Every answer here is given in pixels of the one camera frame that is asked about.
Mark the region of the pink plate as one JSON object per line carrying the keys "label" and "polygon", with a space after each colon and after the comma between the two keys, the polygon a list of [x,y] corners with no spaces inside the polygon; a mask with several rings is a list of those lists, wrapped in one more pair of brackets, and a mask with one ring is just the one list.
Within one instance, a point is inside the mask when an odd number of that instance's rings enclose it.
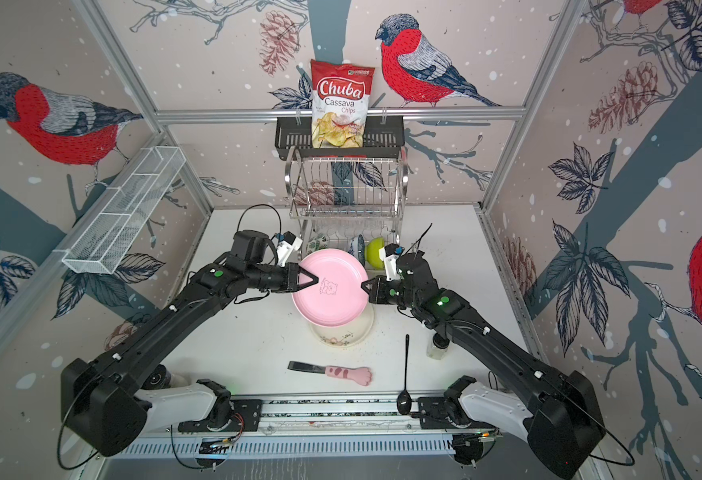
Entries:
{"label": "pink plate", "polygon": [[328,328],[344,326],[368,304],[362,283],[369,279],[363,265],[339,249],[308,255],[299,266],[318,278],[316,284],[293,294],[298,311],[311,323]]}

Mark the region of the white floral plate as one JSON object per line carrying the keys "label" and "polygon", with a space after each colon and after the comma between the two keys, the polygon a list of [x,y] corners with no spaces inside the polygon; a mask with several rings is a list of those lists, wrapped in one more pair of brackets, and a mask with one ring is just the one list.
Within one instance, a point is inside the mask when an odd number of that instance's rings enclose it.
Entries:
{"label": "white floral plate", "polygon": [[374,307],[372,304],[368,304],[356,319],[346,325],[325,327],[310,323],[309,328],[313,335],[325,345],[350,347],[362,342],[372,331],[374,323]]}

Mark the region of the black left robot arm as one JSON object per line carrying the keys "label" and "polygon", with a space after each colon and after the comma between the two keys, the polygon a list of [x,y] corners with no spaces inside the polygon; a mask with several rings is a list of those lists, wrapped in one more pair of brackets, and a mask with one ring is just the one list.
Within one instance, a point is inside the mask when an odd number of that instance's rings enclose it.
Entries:
{"label": "black left robot arm", "polygon": [[103,456],[125,450],[143,432],[184,422],[212,431],[235,413],[230,392],[209,379],[150,392],[146,383],[161,362],[194,330],[250,289],[294,293],[319,278],[295,262],[265,262],[276,249],[254,230],[235,233],[230,251],[197,271],[170,304],[127,340],[61,374],[61,420]]}

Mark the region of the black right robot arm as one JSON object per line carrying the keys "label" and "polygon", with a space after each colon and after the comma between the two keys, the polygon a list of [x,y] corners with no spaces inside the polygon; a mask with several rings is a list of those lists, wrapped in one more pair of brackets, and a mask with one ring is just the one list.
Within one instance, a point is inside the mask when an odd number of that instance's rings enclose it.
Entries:
{"label": "black right robot arm", "polygon": [[595,388],[583,374],[562,373],[492,326],[468,300],[442,288],[423,253],[396,262],[399,277],[361,283],[373,304],[408,309],[425,327],[463,348],[493,371],[527,410],[520,437],[553,474],[572,479],[606,435]]}

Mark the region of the silver two-tier dish rack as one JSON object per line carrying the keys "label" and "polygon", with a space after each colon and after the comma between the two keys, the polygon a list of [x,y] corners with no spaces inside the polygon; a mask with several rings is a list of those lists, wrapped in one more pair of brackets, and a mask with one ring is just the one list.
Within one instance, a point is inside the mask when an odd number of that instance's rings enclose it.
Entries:
{"label": "silver two-tier dish rack", "polygon": [[[303,259],[309,241],[319,234],[331,249],[348,253],[350,240],[362,235],[367,243],[383,237],[399,243],[409,184],[405,148],[397,158],[302,157],[292,147],[285,161],[290,214],[298,222]],[[372,275],[385,270],[364,266]]]}

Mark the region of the lime green bowl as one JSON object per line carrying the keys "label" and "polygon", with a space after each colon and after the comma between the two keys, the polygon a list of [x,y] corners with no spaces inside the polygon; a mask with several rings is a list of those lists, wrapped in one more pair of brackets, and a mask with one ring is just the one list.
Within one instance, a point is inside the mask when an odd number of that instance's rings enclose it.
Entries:
{"label": "lime green bowl", "polygon": [[384,260],[380,256],[380,251],[385,249],[386,241],[383,237],[377,237],[367,243],[365,249],[366,262],[374,270],[384,270]]}

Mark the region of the green leaf pattern bowl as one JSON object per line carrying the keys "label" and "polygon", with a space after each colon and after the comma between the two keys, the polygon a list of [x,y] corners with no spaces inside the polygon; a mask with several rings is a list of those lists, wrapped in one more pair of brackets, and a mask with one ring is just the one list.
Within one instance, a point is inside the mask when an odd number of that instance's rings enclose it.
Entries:
{"label": "green leaf pattern bowl", "polygon": [[326,235],[324,234],[319,234],[312,238],[307,246],[307,252],[309,254],[316,252],[316,251],[321,251],[329,247],[329,239]]}

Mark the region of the blue white floral bowl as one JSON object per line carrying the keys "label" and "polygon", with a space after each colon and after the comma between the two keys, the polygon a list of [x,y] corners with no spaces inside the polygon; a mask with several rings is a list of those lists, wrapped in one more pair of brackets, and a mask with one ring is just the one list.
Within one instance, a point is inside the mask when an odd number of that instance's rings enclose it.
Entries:
{"label": "blue white floral bowl", "polygon": [[363,266],[366,265],[366,242],[362,235],[356,235],[350,240],[348,253],[354,256]]}

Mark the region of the pink cat paw spatula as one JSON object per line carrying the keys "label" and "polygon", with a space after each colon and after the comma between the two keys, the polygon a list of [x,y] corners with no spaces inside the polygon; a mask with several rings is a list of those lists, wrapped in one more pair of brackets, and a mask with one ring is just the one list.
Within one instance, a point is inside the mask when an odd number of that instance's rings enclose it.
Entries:
{"label": "pink cat paw spatula", "polygon": [[373,373],[367,367],[320,366],[305,362],[290,361],[288,363],[288,369],[291,371],[320,374],[331,378],[349,380],[364,387],[369,386],[373,380]]}

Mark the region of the black spoon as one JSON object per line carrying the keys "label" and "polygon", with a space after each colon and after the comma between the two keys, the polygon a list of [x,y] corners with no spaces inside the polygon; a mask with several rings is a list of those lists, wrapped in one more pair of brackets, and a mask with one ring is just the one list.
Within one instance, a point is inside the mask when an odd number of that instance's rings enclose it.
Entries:
{"label": "black spoon", "polygon": [[412,411],[412,397],[408,390],[408,367],[409,367],[409,351],[410,351],[410,341],[411,337],[409,334],[405,335],[405,347],[404,347],[404,367],[403,367],[403,387],[397,396],[396,407],[400,415],[409,416]]}

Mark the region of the black lid jar left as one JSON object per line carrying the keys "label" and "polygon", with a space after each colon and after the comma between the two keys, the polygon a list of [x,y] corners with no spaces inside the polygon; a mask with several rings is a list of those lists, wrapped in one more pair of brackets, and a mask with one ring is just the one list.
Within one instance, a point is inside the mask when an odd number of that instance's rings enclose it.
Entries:
{"label": "black lid jar left", "polygon": [[158,365],[147,377],[142,385],[143,390],[160,390],[170,388],[186,387],[189,380],[178,374],[171,372],[165,365]]}

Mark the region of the red cassava chips bag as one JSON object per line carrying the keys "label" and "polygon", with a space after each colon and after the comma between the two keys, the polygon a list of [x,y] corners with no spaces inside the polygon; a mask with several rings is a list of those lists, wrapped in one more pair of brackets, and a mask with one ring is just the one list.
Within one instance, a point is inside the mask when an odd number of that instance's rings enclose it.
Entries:
{"label": "red cassava chips bag", "polygon": [[361,148],[375,69],[311,61],[313,148]]}

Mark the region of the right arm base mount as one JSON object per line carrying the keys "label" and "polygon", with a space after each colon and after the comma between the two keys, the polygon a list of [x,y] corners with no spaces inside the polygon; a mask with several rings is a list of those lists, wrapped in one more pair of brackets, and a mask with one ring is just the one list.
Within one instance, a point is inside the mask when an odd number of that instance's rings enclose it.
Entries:
{"label": "right arm base mount", "polygon": [[459,404],[445,397],[419,397],[411,416],[420,422],[423,430],[498,430],[496,426],[487,422],[471,420]]}

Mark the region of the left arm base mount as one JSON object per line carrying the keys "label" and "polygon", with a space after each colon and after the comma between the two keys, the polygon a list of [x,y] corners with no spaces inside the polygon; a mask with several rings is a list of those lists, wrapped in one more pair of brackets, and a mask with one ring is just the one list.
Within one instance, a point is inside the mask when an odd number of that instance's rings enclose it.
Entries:
{"label": "left arm base mount", "polygon": [[264,402],[261,399],[234,398],[224,414],[211,413],[203,420],[181,422],[178,431],[183,434],[226,432],[230,435],[240,431],[256,432],[262,418],[263,406]]}

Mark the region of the black wall basket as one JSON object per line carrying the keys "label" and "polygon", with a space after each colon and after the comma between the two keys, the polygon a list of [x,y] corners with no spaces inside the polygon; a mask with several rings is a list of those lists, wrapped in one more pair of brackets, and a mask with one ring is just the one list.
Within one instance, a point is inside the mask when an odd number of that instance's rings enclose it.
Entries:
{"label": "black wall basket", "polygon": [[286,161],[292,147],[302,157],[368,157],[397,158],[405,145],[402,117],[388,116],[385,121],[370,116],[363,134],[363,145],[355,148],[314,148],[311,136],[310,117],[279,118],[276,126],[275,148],[279,157]]}

